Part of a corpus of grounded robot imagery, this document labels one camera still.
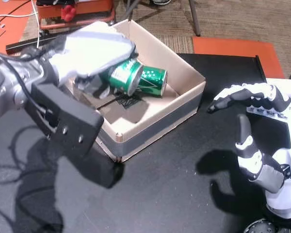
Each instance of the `gray carpet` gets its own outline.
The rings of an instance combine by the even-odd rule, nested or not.
[[[202,36],[237,38],[274,44],[284,74],[291,74],[291,0],[196,0]],[[125,11],[123,0],[115,0],[117,19]],[[194,35],[188,0],[172,0],[166,6],[143,1],[133,17],[175,52],[193,52]],[[36,37],[34,18],[23,39]]]

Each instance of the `table surface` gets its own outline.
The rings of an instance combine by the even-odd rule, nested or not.
[[[206,107],[232,83],[261,82],[256,58],[181,54],[207,79],[198,113],[124,164],[98,146],[66,158],[24,111],[0,119],[0,233],[237,233],[261,217],[240,173],[235,105]]]

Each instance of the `orange mat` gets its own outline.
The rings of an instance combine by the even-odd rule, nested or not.
[[[267,78],[284,79],[281,65],[271,43],[193,36],[194,53],[230,56],[259,56]]]
[[[24,3],[26,0],[10,0],[8,2],[3,2],[0,0],[0,15],[7,14],[13,9],[17,8],[19,5]],[[13,15],[27,15],[32,13],[32,5],[30,2],[22,6],[13,12]],[[26,18],[5,18],[2,23],[5,24],[5,33],[0,36],[0,52],[5,52],[5,46],[8,44],[16,43],[20,41],[21,36],[25,30],[28,17]]]

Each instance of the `cardboard box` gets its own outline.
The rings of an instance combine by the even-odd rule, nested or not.
[[[137,94],[121,99],[110,95],[99,100],[81,93],[72,81],[68,82],[68,89],[77,99],[98,108],[104,116],[97,142],[112,159],[123,162],[194,115],[206,82],[193,67],[134,21],[125,20],[114,27],[136,44],[142,64],[168,72],[162,98]]]

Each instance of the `shoe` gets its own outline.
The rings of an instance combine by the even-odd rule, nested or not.
[[[159,6],[167,5],[170,2],[171,0],[153,0],[153,3]]]

